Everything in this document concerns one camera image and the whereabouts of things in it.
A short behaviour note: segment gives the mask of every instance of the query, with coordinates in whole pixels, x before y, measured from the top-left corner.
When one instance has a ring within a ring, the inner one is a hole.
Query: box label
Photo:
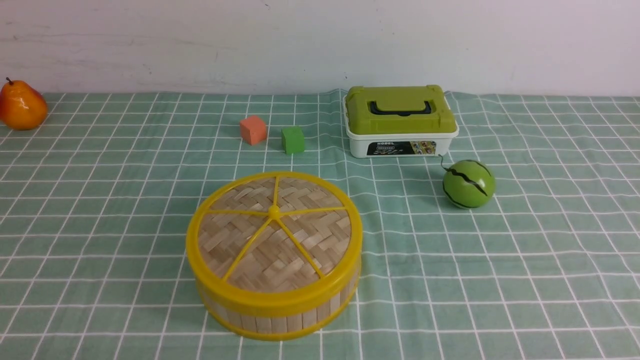
[[[378,155],[435,155],[436,142],[372,142],[367,149],[368,156]]]

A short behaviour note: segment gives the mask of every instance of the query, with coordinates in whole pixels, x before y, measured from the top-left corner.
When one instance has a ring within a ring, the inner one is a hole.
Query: green ball
[[[461,160],[447,169],[442,188],[456,206],[463,209],[479,208],[493,197],[495,178],[481,162]]]

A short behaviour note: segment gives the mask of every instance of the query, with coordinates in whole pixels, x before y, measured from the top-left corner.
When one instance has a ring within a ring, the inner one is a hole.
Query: orange foam cube
[[[240,136],[249,144],[255,145],[267,139],[267,125],[253,115],[240,121]]]

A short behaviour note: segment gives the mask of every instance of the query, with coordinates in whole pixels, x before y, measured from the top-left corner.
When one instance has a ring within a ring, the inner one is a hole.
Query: white wall
[[[41,91],[640,95],[639,0],[0,0]]]

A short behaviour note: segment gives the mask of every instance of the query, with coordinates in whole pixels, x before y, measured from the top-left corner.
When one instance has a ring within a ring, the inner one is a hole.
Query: plastic storage case
[[[356,158],[444,155],[459,132],[438,85],[355,86],[343,106]]]

